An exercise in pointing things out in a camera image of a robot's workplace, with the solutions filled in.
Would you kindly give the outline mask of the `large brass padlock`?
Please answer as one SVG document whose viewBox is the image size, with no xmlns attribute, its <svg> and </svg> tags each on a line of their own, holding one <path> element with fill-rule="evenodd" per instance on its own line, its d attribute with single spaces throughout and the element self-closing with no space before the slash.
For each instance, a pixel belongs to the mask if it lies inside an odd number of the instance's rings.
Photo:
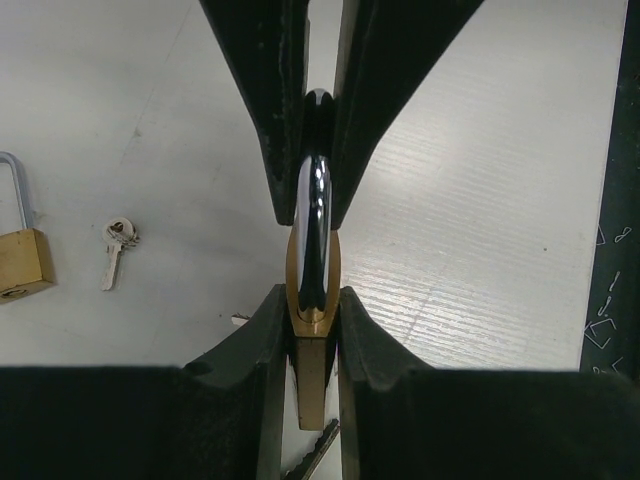
<svg viewBox="0 0 640 480">
<path fill-rule="evenodd" d="M 326 389 L 335 355 L 341 252 L 331 228 L 333 184 L 329 169 L 334 99 L 322 89 L 304 99 L 296 212 L 286 255 L 286 299 L 292 326 L 289 360 L 294 373 L 298 425 L 325 425 Z"/>
</svg>

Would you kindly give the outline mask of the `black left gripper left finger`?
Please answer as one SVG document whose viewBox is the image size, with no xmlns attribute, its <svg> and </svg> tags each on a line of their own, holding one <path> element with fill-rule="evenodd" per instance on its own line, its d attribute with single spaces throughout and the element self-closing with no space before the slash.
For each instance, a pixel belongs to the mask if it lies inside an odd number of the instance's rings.
<svg viewBox="0 0 640 480">
<path fill-rule="evenodd" d="M 276 479 L 283 286 L 184 367 L 5 367 L 5 479 Z"/>
</svg>

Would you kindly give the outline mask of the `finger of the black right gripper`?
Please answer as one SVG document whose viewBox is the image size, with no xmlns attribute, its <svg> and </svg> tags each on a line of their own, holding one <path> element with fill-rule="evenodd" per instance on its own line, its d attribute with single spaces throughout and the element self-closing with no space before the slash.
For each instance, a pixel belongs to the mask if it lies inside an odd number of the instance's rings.
<svg viewBox="0 0 640 480">
<path fill-rule="evenodd" d="M 330 172 L 337 230 L 390 125 L 481 0 L 343 3 Z"/>
<path fill-rule="evenodd" d="M 280 225 L 293 223 L 308 60 L 308 3 L 201 3 L 257 133 Z"/>
</svg>

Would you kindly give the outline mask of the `small brass padlock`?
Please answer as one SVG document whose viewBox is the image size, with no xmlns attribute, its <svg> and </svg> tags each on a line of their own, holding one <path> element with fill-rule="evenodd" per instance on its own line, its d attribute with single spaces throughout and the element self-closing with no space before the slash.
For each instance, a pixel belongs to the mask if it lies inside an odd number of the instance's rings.
<svg viewBox="0 0 640 480">
<path fill-rule="evenodd" d="M 24 168 L 9 152 L 1 152 L 14 183 L 21 229 L 1 235 L 1 303 L 25 298 L 55 285 L 48 238 L 35 227 Z"/>
</svg>

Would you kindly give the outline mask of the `small silver keys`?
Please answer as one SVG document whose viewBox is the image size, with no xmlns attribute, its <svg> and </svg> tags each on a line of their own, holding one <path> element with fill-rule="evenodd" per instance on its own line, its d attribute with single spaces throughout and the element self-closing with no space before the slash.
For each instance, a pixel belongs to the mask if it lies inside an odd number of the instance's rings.
<svg viewBox="0 0 640 480">
<path fill-rule="evenodd" d="M 100 289 L 110 291 L 114 285 L 123 251 L 138 245 L 140 237 L 136 226 L 125 217 L 111 219 L 102 229 L 109 263 L 103 274 Z"/>
</svg>

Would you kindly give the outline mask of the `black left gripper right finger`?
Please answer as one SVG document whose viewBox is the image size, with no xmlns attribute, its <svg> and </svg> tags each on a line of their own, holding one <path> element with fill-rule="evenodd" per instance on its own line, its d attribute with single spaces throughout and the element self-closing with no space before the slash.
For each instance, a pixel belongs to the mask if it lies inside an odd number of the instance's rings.
<svg viewBox="0 0 640 480">
<path fill-rule="evenodd" d="M 340 294 L 346 479 L 635 479 L 639 391 L 613 375 L 436 369 Z"/>
</svg>

